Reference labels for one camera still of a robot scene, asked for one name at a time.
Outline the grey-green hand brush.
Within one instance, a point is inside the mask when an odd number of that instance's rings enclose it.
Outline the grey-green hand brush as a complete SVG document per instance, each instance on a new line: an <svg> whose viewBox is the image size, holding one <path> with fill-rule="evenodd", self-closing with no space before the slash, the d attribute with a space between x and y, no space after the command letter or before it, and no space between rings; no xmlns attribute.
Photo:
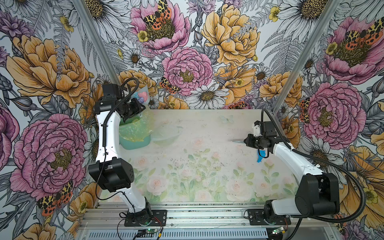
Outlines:
<svg viewBox="0 0 384 240"><path fill-rule="evenodd" d="M232 140L233 143L244 144L244 140Z"/></svg>

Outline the pink paper scrap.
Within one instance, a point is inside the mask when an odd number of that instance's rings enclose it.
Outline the pink paper scrap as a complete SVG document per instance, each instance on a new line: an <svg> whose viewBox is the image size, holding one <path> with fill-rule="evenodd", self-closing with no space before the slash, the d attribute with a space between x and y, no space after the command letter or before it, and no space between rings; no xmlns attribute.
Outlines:
<svg viewBox="0 0 384 240"><path fill-rule="evenodd" d="M142 93L139 93L139 97L140 97L139 102L141 104L143 104L143 103L147 102L149 95L147 92L142 92Z"/></svg>

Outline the grey-green plastic dustpan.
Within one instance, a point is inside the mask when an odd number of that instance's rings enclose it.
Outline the grey-green plastic dustpan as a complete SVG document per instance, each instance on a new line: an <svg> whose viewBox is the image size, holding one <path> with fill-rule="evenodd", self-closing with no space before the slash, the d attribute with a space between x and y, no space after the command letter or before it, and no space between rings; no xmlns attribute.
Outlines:
<svg viewBox="0 0 384 240"><path fill-rule="evenodd" d="M144 86L141 89L138 89L133 95L132 99L135 98L139 101L140 104L148 107L148 103L150 101L149 90L147 86Z"/></svg>

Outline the light blue paper scrap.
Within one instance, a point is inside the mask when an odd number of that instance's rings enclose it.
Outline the light blue paper scrap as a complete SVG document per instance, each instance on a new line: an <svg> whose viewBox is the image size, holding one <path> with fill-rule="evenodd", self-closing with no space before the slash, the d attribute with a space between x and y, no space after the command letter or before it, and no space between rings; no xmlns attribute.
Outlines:
<svg viewBox="0 0 384 240"><path fill-rule="evenodd" d="M139 97L139 94L138 94L138 93L134 93L134 94L132 95L132 98L135 98L135 99L137 99L137 100L139 100L139 99L140 99L140 97Z"/></svg>

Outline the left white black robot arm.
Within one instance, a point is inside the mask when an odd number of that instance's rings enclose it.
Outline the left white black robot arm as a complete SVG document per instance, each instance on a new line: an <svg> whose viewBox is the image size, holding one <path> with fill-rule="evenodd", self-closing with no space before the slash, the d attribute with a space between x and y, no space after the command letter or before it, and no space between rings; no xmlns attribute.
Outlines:
<svg viewBox="0 0 384 240"><path fill-rule="evenodd" d="M99 149L96 162L89 165L90 176L97 186L128 206L125 224L129 227L148 226L153 212L148 200L134 184L133 166L124 159L120 147L119 127L121 120L140 114L145 106L137 99L103 97L95 105L99 124Z"/></svg>

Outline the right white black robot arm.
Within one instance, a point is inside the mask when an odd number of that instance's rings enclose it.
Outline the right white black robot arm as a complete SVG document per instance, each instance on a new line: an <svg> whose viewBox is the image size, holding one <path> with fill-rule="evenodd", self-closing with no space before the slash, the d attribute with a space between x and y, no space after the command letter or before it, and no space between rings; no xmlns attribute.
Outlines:
<svg viewBox="0 0 384 240"><path fill-rule="evenodd" d="M244 142L247 147L266 150L280 159L299 185L294 197L265 203L265 221L271 223L280 216L315 218L339 213L338 178L323 172L303 154L298 154L291 143L278 135L273 122L254 122L253 133L248 134Z"/></svg>

